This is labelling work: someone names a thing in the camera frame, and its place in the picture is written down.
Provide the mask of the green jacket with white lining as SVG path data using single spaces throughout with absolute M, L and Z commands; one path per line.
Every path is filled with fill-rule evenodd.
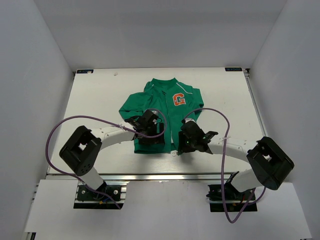
M 201 91 L 191 85 L 186 85 L 173 78 L 170 80 L 152 79 L 142 92 L 129 95 L 119 109 L 122 119 L 141 116 L 147 109 L 161 111 L 166 119 L 167 128 L 164 133 L 164 143 L 140 144 L 134 140 L 136 154 L 162 154 L 177 151 L 179 146 L 179 132 L 182 120 L 196 121 L 204 107 Z

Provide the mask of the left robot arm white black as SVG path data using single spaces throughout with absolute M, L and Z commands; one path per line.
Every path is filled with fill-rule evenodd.
M 60 158 L 87 185 L 88 193 L 96 200 L 105 196 L 107 188 L 94 167 L 100 151 L 133 140 L 147 145 L 163 144 L 167 128 L 165 116 L 155 109 L 147 109 L 142 115 L 131 116 L 119 124 L 107 124 L 108 127 L 97 129 L 79 126 L 59 152 Z

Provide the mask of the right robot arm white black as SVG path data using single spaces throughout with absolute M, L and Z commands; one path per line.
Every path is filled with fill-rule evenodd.
M 236 200 L 249 189 L 265 187 L 278 190 L 295 164 L 270 137 L 258 141 L 235 138 L 214 139 L 215 131 L 205 133 L 195 121 L 183 121 L 179 132 L 178 152 L 222 154 L 244 161 L 250 169 L 237 171 L 225 183 L 226 195 Z

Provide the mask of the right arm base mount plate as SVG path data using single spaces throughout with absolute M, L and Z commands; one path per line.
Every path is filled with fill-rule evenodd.
M 239 172 L 234 172 L 228 180 L 224 183 L 224 196 L 226 202 L 226 209 L 228 212 L 236 213 L 241 210 L 246 201 L 250 198 L 253 190 L 249 189 L 244 192 L 238 192 L 232 185 L 231 180 Z M 224 212 L 222 201 L 222 188 L 221 184 L 209 184 L 208 193 L 206 197 L 209 200 L 209 207 L 211 213 Z

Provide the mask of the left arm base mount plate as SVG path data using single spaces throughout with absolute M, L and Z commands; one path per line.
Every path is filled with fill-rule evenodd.
M 83 210 L 120 210 L 126 199 L 127 184 L 125 181 L 106 181 L 103 192 L 109 195 L 116 204 L 106 195 L 89 190 L 82 182 L 76 187 L 74 209 Z

